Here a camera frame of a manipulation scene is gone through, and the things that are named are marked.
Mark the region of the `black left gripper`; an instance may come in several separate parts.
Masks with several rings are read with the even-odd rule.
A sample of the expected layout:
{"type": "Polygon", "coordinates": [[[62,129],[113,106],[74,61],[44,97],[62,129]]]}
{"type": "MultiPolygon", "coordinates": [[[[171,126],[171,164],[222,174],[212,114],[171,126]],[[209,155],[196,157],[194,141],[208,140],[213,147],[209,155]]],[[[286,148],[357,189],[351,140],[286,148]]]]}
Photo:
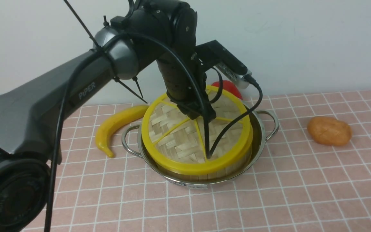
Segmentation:
{"type": "MultiPolygon", "coordinates": [[[[188,79],[186,72],[179,65],[177,60],[172,55],[163,55],[156,60],[159,71],[164,79],[166,85],[167,96],[170,101],[175,103],[181,113],[187,115],[191,120],[202,116],[200,102],[197,99],[197,94],[188,79]]],[[[194,59],[184,59],[184,63],[190,69],[191,74],[197,81],[197,86],[202,94],[202,99],[207,102],[208,120],[216,118],[216,113],[209,103],[206,90],[206,74],[202,71],[200,61],[195,57],[194,59]]]]}

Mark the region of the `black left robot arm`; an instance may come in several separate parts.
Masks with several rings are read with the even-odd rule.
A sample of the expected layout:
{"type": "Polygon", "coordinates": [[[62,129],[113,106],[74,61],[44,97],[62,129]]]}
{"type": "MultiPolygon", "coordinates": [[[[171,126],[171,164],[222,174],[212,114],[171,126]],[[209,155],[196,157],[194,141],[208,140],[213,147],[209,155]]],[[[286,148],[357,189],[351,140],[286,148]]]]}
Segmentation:
{"type": "Polygon", "coordinates": [[[197,12],[179,0],[130,0],[104,21],[93,48],[0,95],[0,232],[19,232],[47,208],[50,231],[63,122],[107,83],[136,78],[154,61],[180,112],[215,118],[197,58],[197,12]]]}

